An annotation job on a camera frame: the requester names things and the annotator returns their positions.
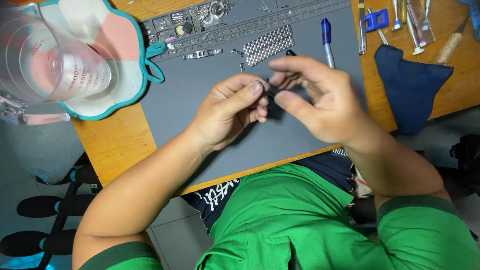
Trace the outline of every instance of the person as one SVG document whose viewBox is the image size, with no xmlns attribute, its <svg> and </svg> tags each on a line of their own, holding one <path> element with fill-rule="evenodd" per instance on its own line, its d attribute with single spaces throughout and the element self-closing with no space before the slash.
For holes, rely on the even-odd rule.
<svg viewBox="0 0 480 270">
<path fill-rule="evenodd" d="M 194 194 L 213 217 L 214 239 L 196 269 L 479 268 L 479 249 L 439 173 L 369 118 L 348 74 L 306 56 L 269 67 L 268 84 L 239 74 L 215 85 L 187 129 L 97 195 L 75 236 L 73 269 L 162 269 L 145 230 L 209 154 L 249 124 L 267 121 L 271 86 L 283 89 L 275 103 L 313 136 L 344 145 L 374 192 L 380 242 L 353 230 L 345 214 L 353 197 L 341 178 L 348 178 L 349 164 L 320 155 L 319 167 L 285 164 L 232 181 L 228 200 L 218 205 L 201 205 L 203 195 Z M 295 86 L 306 89 L 312 104 L 288 91 Z"/>
</svg>

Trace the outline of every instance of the right hand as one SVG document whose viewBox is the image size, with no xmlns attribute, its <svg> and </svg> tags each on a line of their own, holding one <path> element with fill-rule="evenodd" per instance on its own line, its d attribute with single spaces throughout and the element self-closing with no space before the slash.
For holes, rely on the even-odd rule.
<svg viewBox="0 0 480 270">
<path fill-rule="evenodd" d="M 289 90 L 301 85 L 312 104 L 300 96 L 281 91 L 275 103 L 302 122 L 319 140 L 347 144 L 360 127 L 371 122 L 354 93 L 350 76 L 307 56 L 286 56 L 269 63 L 275 71 L 270 84 Z"/>
</svg>

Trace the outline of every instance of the forearm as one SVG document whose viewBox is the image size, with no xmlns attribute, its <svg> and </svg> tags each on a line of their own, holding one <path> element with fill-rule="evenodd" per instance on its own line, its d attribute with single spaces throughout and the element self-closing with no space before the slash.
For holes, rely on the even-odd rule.
<svg viewBox="0 0 480 270">
<path fill-rule="evenodd" d="M 392 198 L 444 190 L 441 176 L 426 159 L 397 142 L 370 118 L 362 122 L 345 150 L 375 195 Z"/>
<path fill-rule="evenodd" d="M 88 208 L 79 230 L 96 237 L 144 231 L 209 153 L 188 132 L 177 135 L 106 186 Z"/>
</svg>

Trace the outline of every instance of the plastic measuring jug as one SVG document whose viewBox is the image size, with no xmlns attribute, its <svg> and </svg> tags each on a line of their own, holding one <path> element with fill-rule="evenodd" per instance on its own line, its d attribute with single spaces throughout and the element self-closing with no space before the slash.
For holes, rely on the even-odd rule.
<svg viewBox="0 0 480 270">
<path fill-rule="evenodd" d="M 110 79 L 107 62 L 47 22 L 37 4 L 0 9 L 0 119 L 25 124 L 68 121 L 68 114 L 26 117 L 23 111 L 100 93 Z"/>
</svg>

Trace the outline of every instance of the green sleeve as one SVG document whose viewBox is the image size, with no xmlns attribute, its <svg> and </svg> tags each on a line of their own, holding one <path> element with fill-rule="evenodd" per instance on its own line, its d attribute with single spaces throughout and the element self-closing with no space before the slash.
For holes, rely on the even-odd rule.
<svg viewBox="0 0 480 270">
<path fill-rule="evenodd" d="M 163 270 L 156 252 L 146 243 L 113 246 L 93 256 L 79 270 Z"/>
<path fill-rule="evenodd" d="M 378 234 L 395 269 L 477 270 L 480 252 L 453 205 L 433 196 L 394 198 L 378 211 Z"/>
</svg>

